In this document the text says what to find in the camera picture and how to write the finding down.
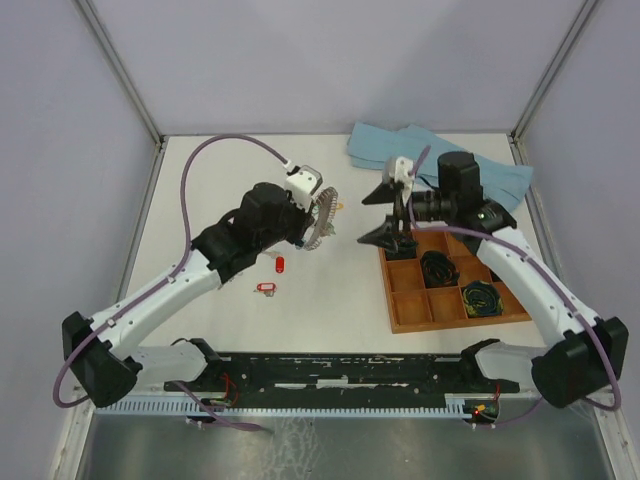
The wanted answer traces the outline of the large keyring holder blue handle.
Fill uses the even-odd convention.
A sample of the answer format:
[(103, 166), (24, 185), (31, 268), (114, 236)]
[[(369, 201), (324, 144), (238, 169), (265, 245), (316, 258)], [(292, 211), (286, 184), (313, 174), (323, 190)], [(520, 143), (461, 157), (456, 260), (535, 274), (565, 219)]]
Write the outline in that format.
[(338, 192), (334, 187), (323, 189), (312, 202), (311, 233), (303, 239), (302, 249), (312, 251), (317, 249), (325, 237), (334, 232), (333, 220), (338, 206)]

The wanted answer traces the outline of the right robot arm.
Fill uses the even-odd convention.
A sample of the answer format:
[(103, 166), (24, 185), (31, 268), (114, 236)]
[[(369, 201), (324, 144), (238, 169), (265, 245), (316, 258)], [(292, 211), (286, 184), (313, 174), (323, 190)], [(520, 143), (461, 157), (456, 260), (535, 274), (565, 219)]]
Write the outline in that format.
[(540, 260), (512, 215), (485, 194), (473, 154), (440, 155), (438, 183), (425, 191), (414, 188), (420, 165), (405, 157), (385, 162), (381, 183), (363, 202), (389, 204), (392, 211), (359, 243), (397, 252), (400, 239), (420, 223), (428, 232), (453, 234), (506, 285), (544, 341), (538, 349), (499, 340), (469, 347), (472, 358), (458, 368), (463, 386), (481, 391), (494, 380), (508, 380), (536, 390), (556, 408), (584, 400), (618, 410), (629, 339), (624, 323), (603, 318)]

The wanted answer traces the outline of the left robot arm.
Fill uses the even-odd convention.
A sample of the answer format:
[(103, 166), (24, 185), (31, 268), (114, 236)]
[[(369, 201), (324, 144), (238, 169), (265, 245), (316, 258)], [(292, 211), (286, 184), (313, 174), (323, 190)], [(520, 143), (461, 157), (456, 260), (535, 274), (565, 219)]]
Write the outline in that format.
[(277, 243), (311, 249), (316, 235), (313, 208), (321, 180), (310, 173), (283, 185), (256, 184), (239, 207), (196, 237), (187, 237), (181, 259), (132, 296), (85, 317), (74, 312), (62, 322), (64, 370), (71, 371), (97, 407), (124, 398), (137, 385), (191, 382), (209, 390), (221, 378), (220, 364), (202, 339), (173, 346), (144, 347), (142, 341), (193, 300), (221, 288), (253, 266)]

